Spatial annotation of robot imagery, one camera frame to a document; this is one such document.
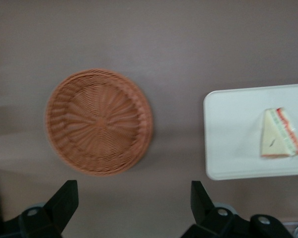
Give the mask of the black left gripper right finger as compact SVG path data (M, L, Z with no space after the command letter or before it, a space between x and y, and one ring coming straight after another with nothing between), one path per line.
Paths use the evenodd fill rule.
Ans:
M216 206L200 181L191 182L195 223L183 238L250 238L249 222L224 206Z

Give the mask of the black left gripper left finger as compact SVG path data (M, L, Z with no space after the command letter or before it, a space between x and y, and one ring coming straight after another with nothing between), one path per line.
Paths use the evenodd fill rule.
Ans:
M78 208L76 180L68 180L43 205L26 209L18 218L23 238L61 238Z

